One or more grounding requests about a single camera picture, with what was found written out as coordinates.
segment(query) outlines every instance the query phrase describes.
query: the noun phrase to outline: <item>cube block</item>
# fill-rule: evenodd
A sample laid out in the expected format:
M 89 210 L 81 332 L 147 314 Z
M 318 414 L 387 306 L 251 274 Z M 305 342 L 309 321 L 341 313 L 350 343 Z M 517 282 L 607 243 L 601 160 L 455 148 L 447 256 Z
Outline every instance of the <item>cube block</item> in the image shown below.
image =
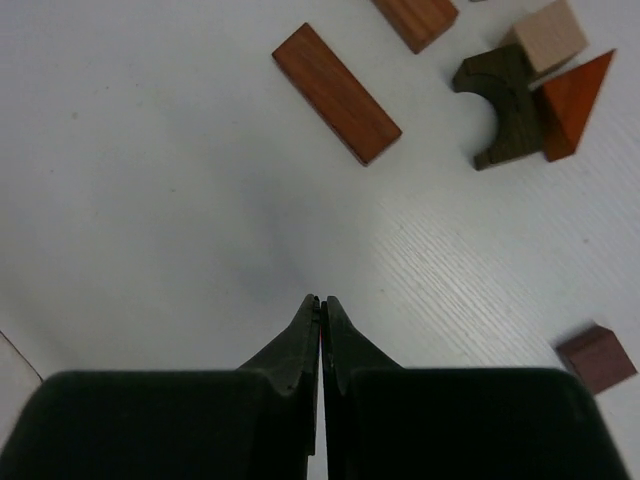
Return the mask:
M 615 333 L 599 325 L 563 343 L 556 351 L 594 395 L 638 373 Z

